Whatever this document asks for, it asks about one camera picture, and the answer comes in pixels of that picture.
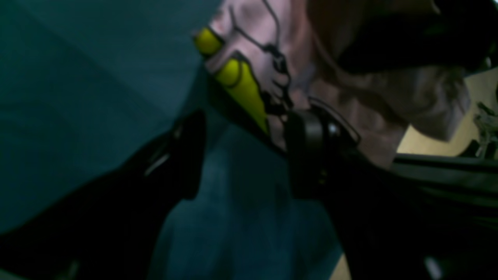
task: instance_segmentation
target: pink fabric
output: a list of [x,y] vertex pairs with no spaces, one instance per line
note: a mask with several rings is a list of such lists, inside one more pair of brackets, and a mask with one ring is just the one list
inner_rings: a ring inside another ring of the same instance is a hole
[[[438,10],[431,0],[224,0],[209,23],[224,45],[205,65],[216,73],[239,52],[274,102],[286,104],[287,94],[293,108],[314,104],[328,110],[367,158],[388,168],[409,124],[449,140],[470,106],[459,67],[351,75],[336,64],[365,20],[393,12]],[[262,49],[266,45],[283,55],[290,79],[276,68],[275,55]],[[268,114],[267,119],[272,141],[285,150],[285,118]]]

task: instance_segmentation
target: yellow graphic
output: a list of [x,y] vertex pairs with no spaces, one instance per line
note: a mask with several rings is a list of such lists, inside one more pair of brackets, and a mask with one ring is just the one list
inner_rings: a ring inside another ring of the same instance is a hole
[[[199,32],[194,39],[194,43],[199,52],[204,55],[212,55],[223,46],[208,28],[204,28]],[[249,113],[259,128],[265,134],[268,134],[264,103],[259,94],[259,87],[252,75],[250,65],[245,61],[231,58],[215,74],[215,79]]]

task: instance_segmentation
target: teal fabric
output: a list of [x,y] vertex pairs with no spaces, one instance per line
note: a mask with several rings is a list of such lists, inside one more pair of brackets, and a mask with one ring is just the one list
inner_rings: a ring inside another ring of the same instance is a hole
[[208,104],[189,34],[218,4],[0,1],[0,233],[201,107],[201,190],[165,221],[149,279],[329,277],[341,249],[324,210],[292,200],[284,159]]

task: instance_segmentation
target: printed design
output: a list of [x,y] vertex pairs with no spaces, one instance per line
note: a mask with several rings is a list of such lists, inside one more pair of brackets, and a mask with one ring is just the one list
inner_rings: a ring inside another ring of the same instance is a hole
[[[241,21],[239,23],[234,9],[235,3],[227,5],[224,11],[227,13],[228,10],[229,18],[226,20],[230,21],[232,32],[236,32],[261,51],[261,57],[268,59],[271,74],[256,78],[252,62],[239,50],[234,50],[230,59],[217,73],[214,73],[214,76],[231,97],[251,115],[257,125],[268,134],[268,115],[277,116],[280,121],[284,122],[286,112],[293,107],[289,96],[291,77],[287,60],[279,49],[280,22],[267,0],[249,1],[252,7],[262,4],[262,9],[259,11],[266,11],[268,16],[265,19],[272,21],[272,23],[264,22],[264,27],[268,32],[251,34],[253,28],[250,28],[250,25],[254,22],[249,22],[247,18],[238,18]],[[264,37],[268,34],[272,36],[270,40]],[[206,27],[195,37],[195,45],[199,52],[209,59],[223,48],[225,42],[212,28]]]

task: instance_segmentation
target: clothing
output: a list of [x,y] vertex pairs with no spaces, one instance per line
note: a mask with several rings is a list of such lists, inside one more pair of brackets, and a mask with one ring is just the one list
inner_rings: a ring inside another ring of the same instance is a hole
[[224,0],[195,36],[205,66],[285,150],[290,109],[327,110],[389,168],[409,124],[448,141],[470,106],[464,69],[430,65],[352,75],[336,63],[368,19],[437,13],[430,0]]

